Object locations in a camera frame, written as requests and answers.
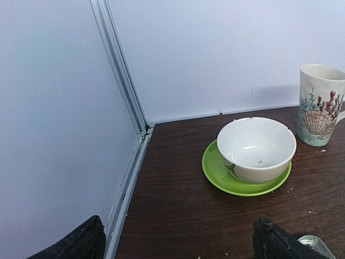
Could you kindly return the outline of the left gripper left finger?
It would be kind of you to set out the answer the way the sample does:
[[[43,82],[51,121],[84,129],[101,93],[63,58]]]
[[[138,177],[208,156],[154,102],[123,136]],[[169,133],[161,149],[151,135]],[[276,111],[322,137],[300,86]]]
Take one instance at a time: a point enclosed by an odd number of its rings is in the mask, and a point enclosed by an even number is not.
[[[104,226],[100,217],[93,215],[64,238],[31,258],[104,258],[105,247]]]

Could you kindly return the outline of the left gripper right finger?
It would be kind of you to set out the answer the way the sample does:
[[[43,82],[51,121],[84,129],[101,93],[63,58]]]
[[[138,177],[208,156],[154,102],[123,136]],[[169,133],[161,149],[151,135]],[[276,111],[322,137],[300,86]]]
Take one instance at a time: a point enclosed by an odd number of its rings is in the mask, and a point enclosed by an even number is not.
[[[254,258],[327,258],[262,216],[253,225]]]

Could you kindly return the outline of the bunny print tin lid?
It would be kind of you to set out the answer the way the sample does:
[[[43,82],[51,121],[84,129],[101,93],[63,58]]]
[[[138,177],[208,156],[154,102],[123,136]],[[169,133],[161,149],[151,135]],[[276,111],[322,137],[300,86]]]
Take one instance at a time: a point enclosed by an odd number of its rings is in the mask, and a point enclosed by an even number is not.
[[[323,240],[315,235],[302,236],[298,239],[298,241],[327,258],[336,259],[333,253],[329,250],[329,248],[323,242]]]

